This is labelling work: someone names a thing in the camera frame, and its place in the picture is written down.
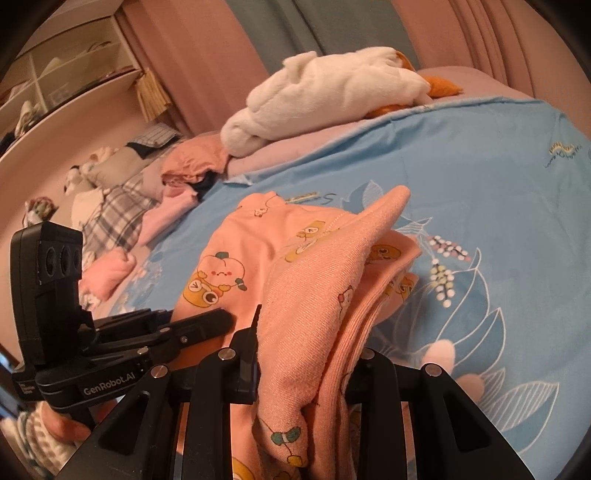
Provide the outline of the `person's left hand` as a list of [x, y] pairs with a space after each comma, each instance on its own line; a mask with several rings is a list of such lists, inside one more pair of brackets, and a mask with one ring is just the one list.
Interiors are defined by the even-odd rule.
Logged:
[[46, 430], [59, 442], [84, 442], [92, 433], [92, 429], [83, 423], [53, 411], [45, 401], [39, 403], [39, 409]]

